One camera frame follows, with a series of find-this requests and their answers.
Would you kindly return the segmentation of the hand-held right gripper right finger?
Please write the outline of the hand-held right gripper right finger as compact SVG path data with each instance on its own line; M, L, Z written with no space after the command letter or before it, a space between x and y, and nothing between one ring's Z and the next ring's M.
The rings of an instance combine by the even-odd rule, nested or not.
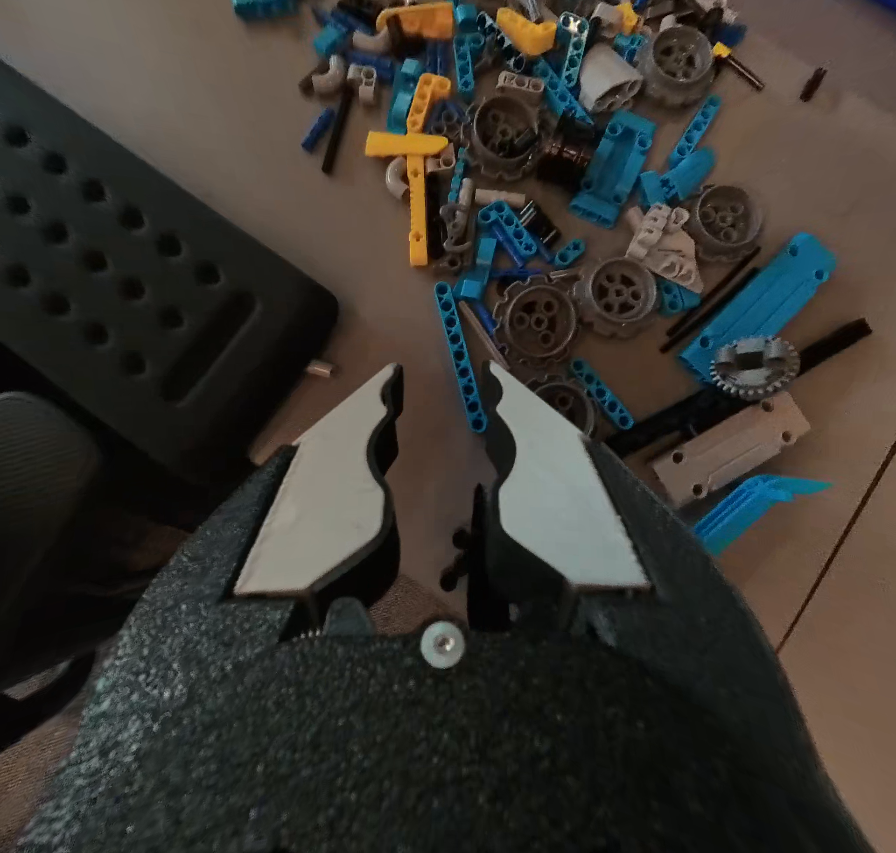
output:
M496 361L481 375L495 469L487 576L504 596L644 591L651 581L588 440Z

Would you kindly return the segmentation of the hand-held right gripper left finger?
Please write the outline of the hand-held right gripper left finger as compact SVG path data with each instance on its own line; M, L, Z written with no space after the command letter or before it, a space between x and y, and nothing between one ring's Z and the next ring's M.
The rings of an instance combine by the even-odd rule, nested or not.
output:
M387 474L399 453L391 363L303 433L235 582L236 597L380 598L399 569Z

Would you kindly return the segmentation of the dark perforated chair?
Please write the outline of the dark perforated chair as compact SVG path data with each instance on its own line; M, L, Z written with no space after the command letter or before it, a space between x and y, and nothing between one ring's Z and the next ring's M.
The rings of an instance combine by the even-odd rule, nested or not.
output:
M187 482L237 474L335 295L7 63L2 351Z

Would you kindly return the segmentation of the pile of small brick pieces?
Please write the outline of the pile of small brick pieces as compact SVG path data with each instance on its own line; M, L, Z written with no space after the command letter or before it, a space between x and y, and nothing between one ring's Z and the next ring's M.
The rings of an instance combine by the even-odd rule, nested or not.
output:
M721 500L736 470L686 479L690 440L721 435L728 411L743 403L712 377L704 383L678 350L700 349L712 361L725 342L710 334L737 297L763 288L762 309L794 286L772 280L776 260L815 268L788 298L796 316L780 330L755 330L756 309L736 338L782 336L804 350L803 377L778 399L792 399L808 429L769 444L780 451L751 473L778 472L830 481L798 503L780 504L722 556L722 565L767 623L772 610L796 611L797 601L840 582L856 569L850 534L861 517L879 467L892 473L894 456L894 102L882 111L854 92L854 64L871 67L876 32L856 0L748 0L750 33L740 47L759 69L763 92L717 72L708 130L698 104L667 107L642 92L621 109L603 111L593 126L568 110L549 108L554 82L545 80L540 137L526 128L534 111L517 93L524 78L481 84L465 121L442 102L433 106L435 131L458 139L456 168L475 189L458 232L461 205L447 204L449 172L432 178L427 195L432 268L408 267L408 194L391 193L393 156L364 155L367 131L378 119L357 115L342 142L335 175L302 155L297 133L282 142L263 125L271 145L259 163L252 214L283 254L312 256L345 306L346 329L334 353L342 380L309 380L259 433L249 450L262 464L335 404L354 381L382 362L400 361L407 375L401 425L405 446L397 495L408 532L406 571L434 579L446 558L437 533L461 516L466 487L485 476L479 435L466 430L460 399L429 304L437 280L476 286L479 250L498 236L493 210L520 194L515 213L538 253L519 268L502 243L495 279L482 301L471 302L475 328L465 328L474 362L487 357L486 327L498 323L495 346L524 379L568 375L588 360L619 405L599 418L599 436L672 501L683 498L688 518ZM700 135L692 145L689 140Z

